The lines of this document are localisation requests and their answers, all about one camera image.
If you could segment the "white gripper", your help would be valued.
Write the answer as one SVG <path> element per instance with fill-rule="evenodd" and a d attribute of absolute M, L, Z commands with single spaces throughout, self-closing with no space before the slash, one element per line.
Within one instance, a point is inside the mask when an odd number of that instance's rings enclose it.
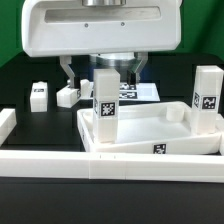
<path fill-rule="evenodd" d="M 71 55 L 135 52 L 127 83 L 138 84 L 149 51 L 174 50 L 181 40 L 182 0 L 25 0 L 23 50 L 31 57 L 60 56 L 70 88 L 80 78 Z"/>

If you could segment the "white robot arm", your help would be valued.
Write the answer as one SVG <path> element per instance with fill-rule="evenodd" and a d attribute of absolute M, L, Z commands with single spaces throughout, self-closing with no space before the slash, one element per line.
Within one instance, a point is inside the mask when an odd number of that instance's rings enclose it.
<path fill-rule="evenodd" d="M 148 54 L 177 48 L 183 0 L 25 0 L 23 50 L 31 57 L 60 58 L 70 79 L 73 55 L 106 66 L 133 63 L 138 75 Z"/>

